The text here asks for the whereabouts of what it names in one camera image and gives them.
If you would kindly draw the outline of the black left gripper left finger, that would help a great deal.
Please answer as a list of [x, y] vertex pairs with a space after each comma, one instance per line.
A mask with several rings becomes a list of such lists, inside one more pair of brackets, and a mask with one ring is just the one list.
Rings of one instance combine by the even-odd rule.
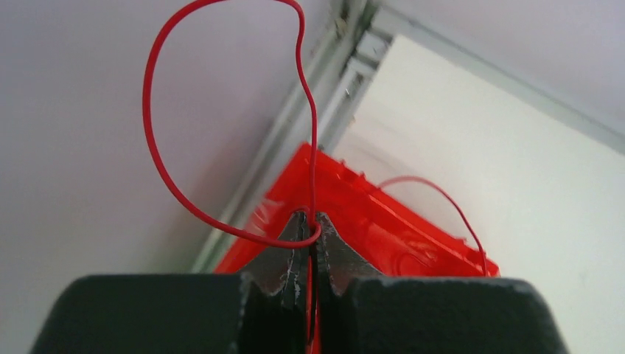
[[308, 255], [269, 247], [233, 274], [81, 277], [32, 352], [303, 353]]

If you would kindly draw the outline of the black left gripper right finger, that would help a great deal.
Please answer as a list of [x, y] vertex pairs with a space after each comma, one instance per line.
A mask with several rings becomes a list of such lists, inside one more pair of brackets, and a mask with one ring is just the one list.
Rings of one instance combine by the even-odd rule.
[[546, 301], [501, 277], [390, 277], [317, 220], [321, 353], [566, 353]]

